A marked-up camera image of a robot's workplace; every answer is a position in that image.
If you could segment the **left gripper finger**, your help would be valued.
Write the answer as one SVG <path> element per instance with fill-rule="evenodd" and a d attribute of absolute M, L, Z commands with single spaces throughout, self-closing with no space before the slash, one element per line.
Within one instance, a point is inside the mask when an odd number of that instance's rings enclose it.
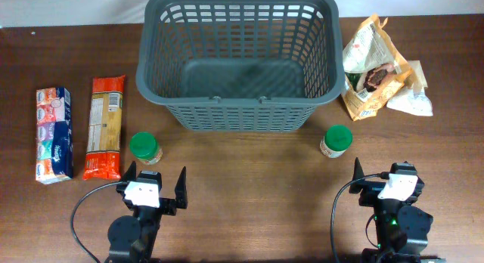
<path fill-rule="evenodd" d="M 128 183 L 136 179 L 136 161 L 132 161 L 126 172 L 123 174 L 119 180 L 122 183 Z"/>
<path fill-rule="evenodd" d="M 175 186 L 175 203 L 177 209 L 186 209 L 188 207 L 188 192 L 186 188 L 186 172 L 187 169 L 184 166 L 178 177 L 177 184 Z"/>

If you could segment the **white beige pouch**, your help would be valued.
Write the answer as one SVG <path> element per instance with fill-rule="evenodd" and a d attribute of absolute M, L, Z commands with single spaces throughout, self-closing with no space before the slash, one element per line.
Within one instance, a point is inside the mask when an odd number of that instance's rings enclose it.
<path fill-rule="evenodd" d="M 413 73 L 405 80 L 405 85 L 386 103 L 386 107 L 414 116 L 433 116 L 433 106 L 425 94 L 428 88 L 421 63 L 410 60 Z"/>

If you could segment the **orange snack bag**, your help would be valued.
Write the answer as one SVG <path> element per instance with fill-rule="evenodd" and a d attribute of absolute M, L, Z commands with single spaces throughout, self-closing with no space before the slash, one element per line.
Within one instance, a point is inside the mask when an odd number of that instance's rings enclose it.
<path fill-rule="evenodd" d="M 341 96 L 353 121 L 376 116 L 413 73 L 383 30 L 386 23 L 371 15 L 343 49 L 345 87 Z"/>

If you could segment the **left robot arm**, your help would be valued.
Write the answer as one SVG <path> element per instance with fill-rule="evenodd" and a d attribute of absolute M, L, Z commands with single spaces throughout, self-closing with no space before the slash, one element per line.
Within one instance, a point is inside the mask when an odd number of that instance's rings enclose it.
<path fill-rule="evenodd" d="M 119 193 L 131 215 L 117 218 L 110 225 L 107 238 L 110 248 L 106 262 L 149 262 L 164 215 L 174 216 L 188 207 L 186 169 L 182 169 L 175 186 L 175 198 L 163 198 L 162 175 L 142 170 L 133 162 L 118 182 Z"/>

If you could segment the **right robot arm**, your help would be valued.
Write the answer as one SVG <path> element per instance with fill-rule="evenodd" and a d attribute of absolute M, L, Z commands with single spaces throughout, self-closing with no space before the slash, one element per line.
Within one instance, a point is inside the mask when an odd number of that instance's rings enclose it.
<path fill-rule="evenodd" d="M 362 262 L 419 262 L 427 247 L 433 216 L 414 206 L 422 194 L 424 182 L 416 168 L 408 163 L 394 163 L 388 172 L 377 175 L 382 182 L 365 175 L 355 161 L 349 192 L 359 195 L 358 204 L 374 210 L 377 242 L 364 249 Z"/>

